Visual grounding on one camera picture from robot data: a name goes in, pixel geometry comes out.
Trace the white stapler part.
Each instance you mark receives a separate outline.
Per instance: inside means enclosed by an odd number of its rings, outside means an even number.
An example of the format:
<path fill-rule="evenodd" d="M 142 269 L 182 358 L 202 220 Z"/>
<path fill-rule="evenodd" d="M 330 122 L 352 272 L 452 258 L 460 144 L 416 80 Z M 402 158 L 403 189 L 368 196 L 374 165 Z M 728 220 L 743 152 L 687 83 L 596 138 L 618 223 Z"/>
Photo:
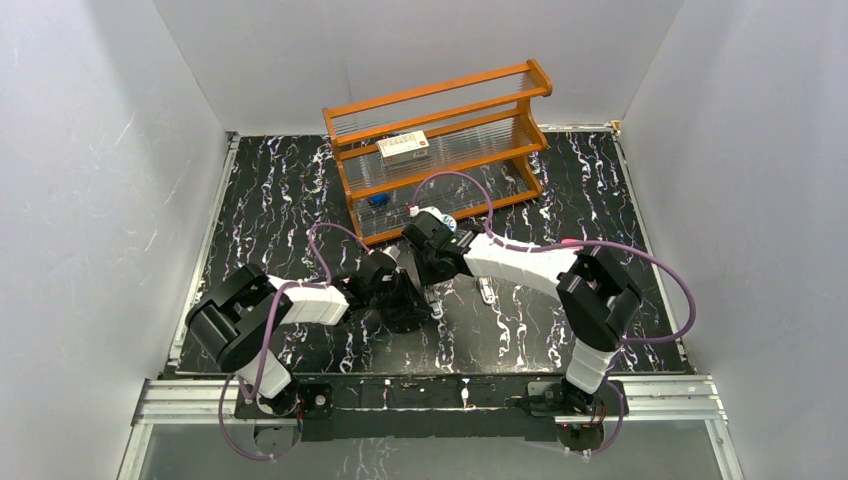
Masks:
<path fill-rule="evenodd" d="M 431 317 L 433 319 L 439 320 L 444 316 L 444 310 L 442 306 L 442 302 L 438 299 L 432 300 L 429 302 L 429 306 L 431 308 Z"/>

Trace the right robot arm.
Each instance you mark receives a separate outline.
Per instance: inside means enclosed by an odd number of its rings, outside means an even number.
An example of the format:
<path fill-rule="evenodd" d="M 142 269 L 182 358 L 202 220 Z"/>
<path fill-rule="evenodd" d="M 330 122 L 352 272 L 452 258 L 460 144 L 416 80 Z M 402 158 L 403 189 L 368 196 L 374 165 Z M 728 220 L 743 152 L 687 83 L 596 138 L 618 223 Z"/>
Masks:
<path fill-rule="evenodd" d="M 493 277 L 560 301 L 575 337 L 559 386 L 529 393 L 517 406 L 545 414 L 593 413 L 602 381 L 643 296 L 612 252 L 601 246 L 547 248 L 511 242 L 479 227 L 450 228 L 425 210 L 403 229 L 422 283 L 459 274 Z"/>

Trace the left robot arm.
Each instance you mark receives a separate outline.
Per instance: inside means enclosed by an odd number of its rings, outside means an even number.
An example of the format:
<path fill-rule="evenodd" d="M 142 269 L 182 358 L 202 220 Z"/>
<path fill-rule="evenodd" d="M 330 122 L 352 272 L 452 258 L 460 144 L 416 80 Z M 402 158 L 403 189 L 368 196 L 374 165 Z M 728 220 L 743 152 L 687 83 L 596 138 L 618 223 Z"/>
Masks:
<path fill-rule="evenodd" d="M 365 310 L 393 333 L 407 333 L 430 316 L 424 295 L 390 250 L 371 251 L 353 270 L 327 283 L 283 280 L 248 264 L 205 294 L 186 314 L 188 333 L 218 369 L 241 382 L 245 400 L 289 416 L 306 404 L 291 370 L 270 349 L 282 325 L 336 326 Z"/>

